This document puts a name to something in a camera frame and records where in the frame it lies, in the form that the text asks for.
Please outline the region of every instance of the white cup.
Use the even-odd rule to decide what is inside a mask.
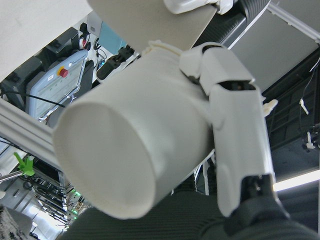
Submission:
[[[54,131],[68,179],[119,219],[144,216],[213,148],[208,102],[179,51],[160,46],[68,106]]]

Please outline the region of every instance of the lab equipment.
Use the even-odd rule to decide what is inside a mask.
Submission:
[[[38,73],[26,86],[26,93],[63,103],[80,88],[88,51],[81,50],[62,62],[56,62],[47,72]],[[35,98],[26,98],[26,111],[43,121],[58,108],[57,105]]]

